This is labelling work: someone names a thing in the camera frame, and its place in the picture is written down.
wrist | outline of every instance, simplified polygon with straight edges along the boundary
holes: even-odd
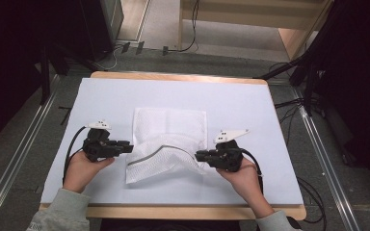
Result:
[[[246,202],[257,218],[265,218],[275,212],[262,193],[253,193]]]
[[[68,184],[66,182],[63,184],[63,189],[74,193],[82,193],[84,190],[84,188],[82,189],[81,187],[77,187],[74,186],[73,184]]]

wooden edge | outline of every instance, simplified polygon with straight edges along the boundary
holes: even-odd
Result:
[[[96,71],[92,73],[91,77],[92,78],[102,78],[102,79],[166,80],[166,81],[185,81],[185,82],[204,82],[204,83],[267,85],[267,82],[262,79],[230,78],[230,77],[207,76],[207,75],[165,74],[165,73],[151,73],[151,72]]]
[[[45,210],[49,204],[40,204],[40,210]],[[296,220],[306,217],[304,205],[292,207],[274,207],[282,210]],[[168,218],[168,219],[255,219],[254,213],[248,207],[200,207],[200,206],[127,206],[115,207],[89,206],[88,218]]]

person's left hand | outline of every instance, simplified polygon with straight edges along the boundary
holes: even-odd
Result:
[[[81,193],[95,175],[113,161],[114,158],[107,158],[99,162],[91,162],[84,151],[76,153],[68,165],[63,189]]]

white cloth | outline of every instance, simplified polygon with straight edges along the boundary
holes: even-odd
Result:
[[[204,173],[195,153],[207,148],[206,112],[136,109],[133,141],[126,158],[127,184],[179,168]]]

black cabinet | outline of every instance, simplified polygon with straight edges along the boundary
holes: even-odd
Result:
[[[346,4],[328,40],[325,75],[315,86],[352,165],[370,168],[370,2]]]

